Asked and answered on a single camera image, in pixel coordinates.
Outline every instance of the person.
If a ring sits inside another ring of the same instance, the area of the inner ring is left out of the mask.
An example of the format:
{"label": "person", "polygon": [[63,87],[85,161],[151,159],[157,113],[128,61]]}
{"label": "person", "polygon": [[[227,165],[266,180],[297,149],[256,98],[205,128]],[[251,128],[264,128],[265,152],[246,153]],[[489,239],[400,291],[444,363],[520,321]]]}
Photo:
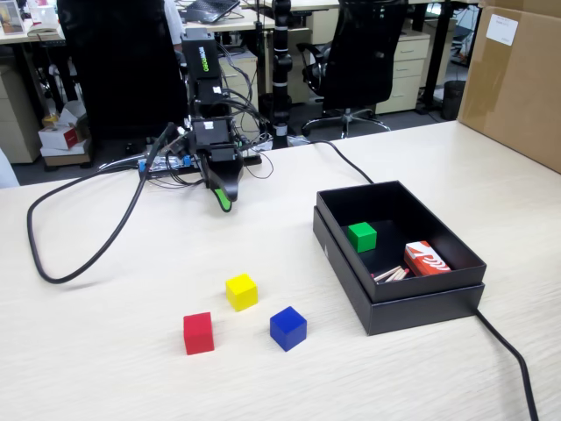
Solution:
{"label": "person", "polygon": [[175,1],[164,0],[164,11],[166,13],[167,27],[169,28],[169,34],[172,36],[174,49],[175,51],[182,52],[181,34],[183,33],[183,23],[181,22],[181,16],[179,16]]}

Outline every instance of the black office chair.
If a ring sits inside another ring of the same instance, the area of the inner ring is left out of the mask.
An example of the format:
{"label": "black office chair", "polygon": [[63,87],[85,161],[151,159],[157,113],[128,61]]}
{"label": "black office chair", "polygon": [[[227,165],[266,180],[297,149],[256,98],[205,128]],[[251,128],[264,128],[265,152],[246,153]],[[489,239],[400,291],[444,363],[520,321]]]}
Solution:
{"label": "black office chair", "polygon": [[187,90],[163,0],[59,0],[94,139],[159,136],[183,123]]}
{"label": "black office chair", "polygon": [[[304,60],[304,81],[323,96],[323,115],[302,127],[309,135],[313,126],[343,124],[341,139],[348,136],[353,120],[379,125],[370,109],[352,108],[386,101],[392,92],[394,53],[407,14],[408,0],[339,0],[339,20],[333,41],[320,50],[298,44]],[[315,63],[308,65],[304,52]]]}

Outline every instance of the red cube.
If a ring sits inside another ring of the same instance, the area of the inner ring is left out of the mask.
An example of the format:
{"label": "red cube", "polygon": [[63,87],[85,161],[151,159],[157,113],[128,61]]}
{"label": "red cube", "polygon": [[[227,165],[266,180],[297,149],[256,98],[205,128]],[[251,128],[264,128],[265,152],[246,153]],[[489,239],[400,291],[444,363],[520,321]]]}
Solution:
{"label": "red cube", "polygon": [[183,338],[187,355],[214,351],[210,313],[185,316],[183,318]]}

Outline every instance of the toy block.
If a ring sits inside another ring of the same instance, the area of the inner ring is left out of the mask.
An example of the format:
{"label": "toy block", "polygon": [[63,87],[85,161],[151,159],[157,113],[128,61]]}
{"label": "toy block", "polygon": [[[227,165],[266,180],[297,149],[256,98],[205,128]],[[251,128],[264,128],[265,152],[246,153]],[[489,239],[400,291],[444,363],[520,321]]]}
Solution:
{"label": "toy block", "polygon": [[308,322],[292,307],[271,317],[271,338],[285,351],[305,340],[307,331]]}
{"label": "toy block", "polygon": [[350,225],[347,238],[357,253],[367,252],[376,248],[378,233],[367,222]]}
{"label": "toy block", "polygon": [[185,316],[183,318],[183,338],[187,355],[214,351],[210,313]]}
{"label": "toy block", "polygon": [[235,311],[257,304],[257,285],[247,274],[226,281],[226,296]]}

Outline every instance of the white label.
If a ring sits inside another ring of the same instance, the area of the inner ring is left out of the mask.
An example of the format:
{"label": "white label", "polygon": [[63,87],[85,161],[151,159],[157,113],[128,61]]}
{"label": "white label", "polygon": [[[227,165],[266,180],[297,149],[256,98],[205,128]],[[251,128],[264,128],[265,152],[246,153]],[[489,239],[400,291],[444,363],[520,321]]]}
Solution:
{"label": "white label", "polygon": [[489,29],[487,29],[487,37],[506,46],[512,46],[515,41],[516,28],[518,28],[518,22],[515,20],[492,15]]}

